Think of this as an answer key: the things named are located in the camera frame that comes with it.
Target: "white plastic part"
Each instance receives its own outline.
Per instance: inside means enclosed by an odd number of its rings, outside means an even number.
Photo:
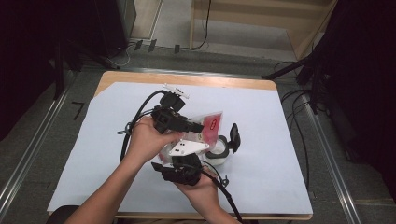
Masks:
[[[216,143],[215,147],[210,150],[213,154],[221,154],[225,150],[224,143],[220,140]],[[206,154],[204,154],[204,161],[209,162],[213,166],[222,165],[227,158],[219,158],[219,159],[209,159]]]
[[[184,93],[183,91],[179,90],[179,89],[176,88],[176,87],[169,86],[169,85],[166,84],[166,83],[163,84],[163,87],[166,88],[167,90],[169,90],[169,91],[171,91],[171,92],[177,94],[177,95],[183,96],[183,97],[186,98],[186,99],[189,99],[189,98],[190,98],[190,96],[189,96],[187,93]]]
[[[209,144],[180,140],[169,152],[170,156],[187,156],[209,148]]]

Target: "white sheet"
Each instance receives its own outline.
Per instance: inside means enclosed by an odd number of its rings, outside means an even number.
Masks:
[[[180,114],[194,117],[223,111],[220,134],[229,137],[237,123],[242,144],[218,167],[242,214],[312,214],[290,133],[276,91],[177,85],[190,94]],[[143,101],[160,84],[114,83],[92,99],[78,140],[49,204],[82,204],[116,168],[123,130]],[[153,98],[146,109],[159,103]],[[221,206],[232,212],[219,192]],[[136,177],[119,212],[195,213],[187,198],[163,181],[148,162]]]

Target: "cable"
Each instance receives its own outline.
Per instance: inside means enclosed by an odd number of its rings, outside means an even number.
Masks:
[[[233,209],[233,212],[235,213],[236,218],[238,219],[239,222],[243,223],[242,217],[238,212],[238,209],[235,206],[235,203],[233,202],[233,197],[232,195],[227,191],[226,188],[224,188],[224,186],[222,186],[222,184],[212,175],[208,174],[206,171],[199,169],[197,167],[188,165],[188,164],[174,164],[175,166],[180,166],[180,167],[186,167],[186,168],[191,168],[193,170],[199,171],[201,172],[201,174],[206,175],[207,177],[209,177],[209,179],[211,179],[213,181],[213,183],[221,190],[221,192],[224,194],[224,196],[226,197],[228,203],[230,204],[231,208]]]
[[[223,184],[223,179],[221,178],[221,175],[219,174],[218,170],[217,170],[212,164],[210,164],[210,163],[207,162],[207,161],[200,161],[200,162],[203,162],[203,163],[209,165],[209,166],[216,172],[216,175],[219,177],[220,183],[224,186],[224,184]]]
[[[302,103],[302,104],[298,105],[297,107],[295,107],[295,109],[297,109],[297,108],[300,107],[300,106],[306,106],[306,105],[308,105],[308,104],[309,104],[309,102]],[[293,113],[291,112],[291,113],[286,117],[286,120],[288,120],[292,115],[293,115]]]
[[[143,112],[143,113],[137,118],[137,120],[140,120],[141,118],[143,118],[143,117],[146,116],[146,115],[152,114],[154,111],[155,111],[155,110],[150,109],[150,110],[147,110],[147,111]],[[131,127],[134,127],[134,126],[132,126],[132,122],[128,122],[128,123],[125,125],[124,130],[123,130],[123,131],[117,132],[117,134],[125,134],[125,133],[126,133],[126,134],[131,135],[131,132],[129,131],[130,129],[132,129]]]
[[[298,100],[300,97],[302,97],[304,94],[305,94],[305,92],[300,93],[300,94],[294,99],[294,101],[293,101],[293,103],[292,103],[292,105],[291,105],[291,110],[292,110],[292,113],[293,113],[293,119],[294,119],[294,121],[295,121],[295,123],[296,123],[298,132],[299,132],[299,134],[300,134],[300,136],[301,136],[301,140],[302,140],[302,142],[303,142],[304,154],[305,154],[305,167],[306,167],[306,181],[305,181],[305,187],[306,187],[306,190],[309,190],[309,160],[308,160],[308,151],[307,151],[307,149],[306,149],[306,143],[305,143],[305,139],[304,139],[303,133],[302,133],[302,131],[301,131],[300,125],[299,125],[299,123],[298,123],[298,121],[297,121],[297,118],[295,118],[295,115],[296,115],[296,114],[295,114],[295,108],[294,108],[294,105],[295,105],[295,103],[297,102],[297,100]]]
[[[286,92],[285,95],[283,95],[282,99],[280,100],[280,103],[283,104],[283,102],[288,99],[289,97],[291,97],[293,94],[297,93],[297,92],[311,92],[311,90],[296,90],[296,91],[289,91]]]
[[[204,41],[202,42],[202,44],[200,45],[200,46],[198,46],[198,47],[196,47],[196,48],[192,48],[192,49],[189,49],[189,50],[198,50],[198,49],[200,49],[203,45],[204,45],[204,43],[206,42],[206,40],[207,40],[207,33],[208,33],[208,31],[207,31],[207,25],[208,25],[208,23],[209,23],[209,15],[210,15],[210,7],[212,6],[212,0],[209,0],[209,6],[208,6],[208,8],[207,8],[207,15],[206,15],[206,25],[205,25],[205,38],[204,38]]]
[[[201,0],[201,13],[202,13],[202,17],[204,16],[204,9],[203,9],[203,7],[202,7],[203,4],[204,4],[204,0]],[[204,20],[201,20],[201,25],[202,25],[202,29],[203,29],[204,31],[206,31],[206,28],[205,28],[205,26],[204,26]]]
[[[139,119],[141,119],[144,115],[141,114],[143,108],[146,106],[146,104],[157,94],[162,93],[162,94],[166,94],[166,91],[155,91],[154,93],[152,93],[146,100],[145,102],[143,102],[143,104],[140,106],[140,108],[137,110],[136,115],[134,116],[134,119],[130,122],[129,128],[125,134],[124,137],[124,141],[122,143],[122,150],[121,150],[121,154],[120,154],[120,162],[123,160],[124,156],[125,156],[125,152],[126,152],[126,148],[129,142],[129,138],[131,137],[131,132],[132,132],[132,128],[136,125],[137,121]]]
[[[113,63],[113,64],[116,65],[116,66],[124,66],[124,65],[128,64],[129,61],[131,61],[131,56],[130,56],[129,53],[128,53],[128,49],[131,48],[132,46],[134,46],[134,44],[133,44],[133,45],[130,45],[130,46],[129,46],[128,48],[126,48],[126,50],[125,50],[125,54],[128,56],[128,61],[127,61],[126,63],[123,63],[123,64],[114,63],[114,62],[111,61],[109,58],[107,58],[107,60],[108,60],[109,62]]]

